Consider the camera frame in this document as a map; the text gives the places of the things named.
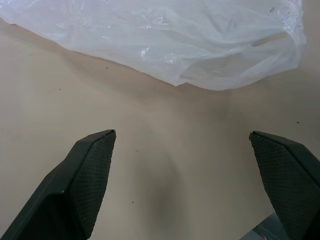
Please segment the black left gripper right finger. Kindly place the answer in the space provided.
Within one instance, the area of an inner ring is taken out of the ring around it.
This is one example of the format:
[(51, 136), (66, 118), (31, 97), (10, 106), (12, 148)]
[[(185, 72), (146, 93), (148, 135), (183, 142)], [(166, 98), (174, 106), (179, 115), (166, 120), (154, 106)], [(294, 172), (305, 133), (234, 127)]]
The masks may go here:
[(320, 161), (303, 145), (253, 131), (249, 135), (264, 190), (291, 240), (320, 238)]

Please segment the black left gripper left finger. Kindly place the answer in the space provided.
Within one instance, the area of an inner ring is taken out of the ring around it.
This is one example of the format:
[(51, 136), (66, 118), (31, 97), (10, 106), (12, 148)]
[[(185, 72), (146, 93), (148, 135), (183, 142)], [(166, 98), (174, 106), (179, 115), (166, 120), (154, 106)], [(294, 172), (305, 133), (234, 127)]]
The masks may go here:
[(78, 140), (38, 185), (3, 240), (88, 240), (106, 192), (113, 129)]

